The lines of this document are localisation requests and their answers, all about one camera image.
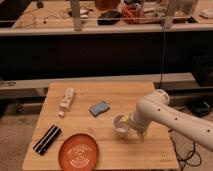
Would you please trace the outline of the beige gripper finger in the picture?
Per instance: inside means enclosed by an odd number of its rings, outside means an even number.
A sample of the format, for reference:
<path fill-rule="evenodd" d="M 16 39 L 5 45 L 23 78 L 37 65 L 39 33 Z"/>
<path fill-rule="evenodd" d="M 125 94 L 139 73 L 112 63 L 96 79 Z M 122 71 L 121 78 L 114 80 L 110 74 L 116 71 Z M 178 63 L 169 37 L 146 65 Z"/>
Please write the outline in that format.
<path fill-rule="evenodd" d="M 146 138 L 146 135 L 147 135 L 147 131 L 145 131 L 143 133 L 142 132 L 138 132 L 137 135 L 138 135 L 138 137 L 140 139 L 140 142 L 143 143 L 145 141 L 145 138 Z"/>

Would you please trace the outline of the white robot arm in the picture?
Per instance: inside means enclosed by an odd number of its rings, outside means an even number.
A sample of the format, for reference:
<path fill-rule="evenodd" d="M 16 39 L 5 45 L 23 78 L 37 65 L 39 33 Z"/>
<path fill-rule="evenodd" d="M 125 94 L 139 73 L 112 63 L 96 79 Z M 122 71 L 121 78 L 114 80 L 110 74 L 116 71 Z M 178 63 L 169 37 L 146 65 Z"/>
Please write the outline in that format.
<path fill-rule="evenodd" d="M 154 90 L 136 103 L 135 111 L 128 117 L 128 124 L 137 133 L 144 134 L 154 121 L 213 152 L 213 123 L 175 110 L 169 102 L 170 97 L 164 90 Z"/>

